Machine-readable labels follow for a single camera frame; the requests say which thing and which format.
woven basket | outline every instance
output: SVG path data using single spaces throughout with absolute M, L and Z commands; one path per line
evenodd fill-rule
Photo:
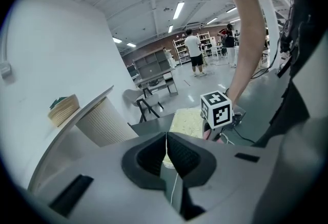
M 79 103 L 76 95 L 66 97 L 60 101 L 48 114 L 50 120 L 55 126 L 60 126 L 67 118 L 70 117 L 77 109 L 79 109 Z

man in white t-shirt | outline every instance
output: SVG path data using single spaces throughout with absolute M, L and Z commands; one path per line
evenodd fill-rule
M 193 36 L 193 31 L 190 29 L 186 31 L 186 34 L 188 37 L 184 40 L 184 45 L 187 47 L 190 55 L 194 76 L 196 76 L 196 66 L 198 66 L 200 76 L 204 76 L 206 74 L 203 72 L 203 59 L 199 49 L 201 45 L 200 39 L 197 36 Z

brick wall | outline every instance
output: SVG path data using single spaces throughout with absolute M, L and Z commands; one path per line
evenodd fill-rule
M 214 36 L 216 37 L 216 40 L 218 38 L 217 36 L 217 32 L 222 30 L 225 26 L 216 26 L 216 27 L 208 27 L 208 28 L 202 28 L 201 30 L 197 31 L 197 30 L 194 30 L 194 33 L 197 34 L 201 34 L 201 33 L 207 33 L 209 32 L 210 33 L 210 36 Z M 126 66 L 129 66 L 130 64 L 132 64 L 132 60 L 133 59 L 136 59 L 144 54 L 147 54 L 149 52 L 152 52 L 158 48 L 163 48 L 165 47 L 166 49 L 171 49 L 171 54 L 173 55 L 174 59 L 176 61 L 178 61 L 178 56 L 176 54 L 176 51 L 174 49 L 174 46 L 173 46 L 173 40 L 177 39 L 176 36 L 178 35 L 179 38 L 181 38 L 181 35 L 183 34 L 184 32 L 181 32 L 181 33 L 178 33 L 178 34 L 173 34 L 171 36 L 168 36 L 168 37 L 165 37 L 165 38 L 162 38 L 161 40 L 158 40 L 158 41 L 155 41 L 151 44 L 148 44 L 146 46 L 143 46 L 135 51 L 132 51 L 131 53 L 125 55 L 122 57 L 123 59 L 123 62 L 125 63 Z

black shorts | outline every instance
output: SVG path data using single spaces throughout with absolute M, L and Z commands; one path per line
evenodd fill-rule
M 201 66 L 203 64 L 203 58 L 201 54 L 199 56 L 190 57 L 192 66 Z

white shelving unit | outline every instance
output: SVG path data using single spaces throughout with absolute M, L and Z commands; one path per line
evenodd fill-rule
M 200 39 L 202 44 L 210 44 L 211 43 L 209 32 L 203 33 L 203 34 L 197 34 L 196 36 L 198 36 L 198 38 Z M 181 65 L 191 61 L 189 53 L 185 46 L 185 40 L 186 40 L 185 38 L 182 38 L 179 40 L 173 40 L 173 45 L 174 45 L 176 54 L 178 55 L 179 63 Z M 206 53 L 207 50 L 210 51 L 211 49 L 203 50 L 202 51 L 203 55 L 204 55 L 204 53 Z

